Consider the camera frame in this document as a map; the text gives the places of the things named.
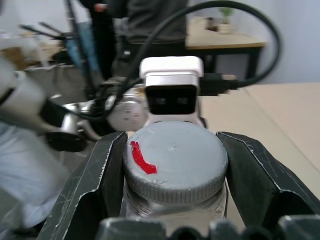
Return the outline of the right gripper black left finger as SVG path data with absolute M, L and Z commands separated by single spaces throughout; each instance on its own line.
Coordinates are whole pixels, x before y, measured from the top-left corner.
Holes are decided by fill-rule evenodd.
M 39 240 L 93 240 L 103 219 L 118 217 L 127 133 L 102 137 L 66 181 Z

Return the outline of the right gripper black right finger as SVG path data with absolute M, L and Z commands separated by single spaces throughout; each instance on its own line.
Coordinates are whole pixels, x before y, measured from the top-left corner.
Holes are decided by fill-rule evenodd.
M 275 228 L 287 215 L 318 215 L 320 201 L 258 140 L 217 132 L 227 151 L 226 178 L 245 226 Z

